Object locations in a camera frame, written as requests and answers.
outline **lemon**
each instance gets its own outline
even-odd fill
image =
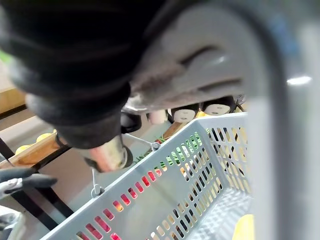
[[[19,154],[21,152],[23,152],[24,150],[26,150],[27,148],[31,147],[32,145],[23,145],[23,146],[20,146],[16,151],[15,151],[15,154]]]
[[[232,240],[254,240],[254,216],[252,214],[244,215],[235,225]]]
[[[52,134],[52,133],[44,133],[44,134],[41,134],[40,136],[37,137],[36,142],[37,142],[37,143],[40,142],[41,140],[49,137],[51,134]]]

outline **glove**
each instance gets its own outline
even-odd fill
[[[28,167],[0,169],[0,199],[27,188],[49,188],[57,179]]]

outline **shopping basket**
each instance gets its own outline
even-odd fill
[[[230,240],[252,211],[245,113],[198,118],[42,240]]]

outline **green vegetable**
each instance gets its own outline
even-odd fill
[[[193,147],[194,147],[195,149],[198,149],[198,146],[199,146],[199,145],[200,145],[200,146],[202,145],[202,142],[201,142],[201,139],[200,139],[199,134],[198,134],[197,132],[195,132],[195,133],[194,133],[194,136],[195,136],[196,139],[195,139],[193,136],[191,136],[191,137],[190,137],[190,140],[189,140],[189,139],[186,140],[185,143],[181,144],[181,147],[179,146],[179,147],[177,147],[177,148],[175,149],[177,153],[176,153],[175,151],[173,151],[173,152],[171,153],[171,156],[167,156],[167,157],[166,157],[166,160],[167,160],[167,162],[168,162],[168,164],[169,164],[170,166],[174,164],[174,163],[173,163],[173,160],[174,160],[177,164],[180,164],[180,163],[181,163],[180,160],[182,160],[183,162],[186,160],[185,155],[186,155],[187,157],[190,156],[187,148],[188,148],[189,151],[193,154],[193,153],[194,153],[194,149],[192,148],[192,145],[193,145]],[[159,141],[162,142],[162,143],[164,143],[164,142],[166,141],[166,140],[163,138],[163,136],[159,137],[157,140],[159,140]],[[144,159],[146,156],[148,156],[148,154],[151,153],[151,152],[152,152],[151,149],[148,150],[145,154],[142,154],[142,155],[140,155],[139,157],[137,157],[136,160],[134,160],[133,162],[134,162],[135,164],[137,164],[137,163],[140,162],[142,159]],[[162,168],[164,168],[164,167],[166,166],[163,161],[160,162],[160,165],[161,165]]]

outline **yellow fruit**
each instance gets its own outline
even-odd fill
[[[15,154],[17,155],[17,154],[23,152],[24,150],[26,150],[27,148],[29,148],[29,147],[31,147],[31,146],[32,146],[32,144],[31,144],[31,145],[23,145],[23,146],[20,146],[20,147],[15,151]]]
[[[235,225],[232,240],[254,240],[255,227],[254,216],[252,214],[244,215]]]
[[[206,116],[210,116],[210,115],[206,114],[204,111],[198,111],[195,118],[201,118],[201,117],[206,117]]]
[[[41,134],[40,136],[37,137],[36,142],[37,142],[37,143],[40,142],[41,140],[49,137],[51,134],[52,134],[52,133],[44,133],[44,134]]]

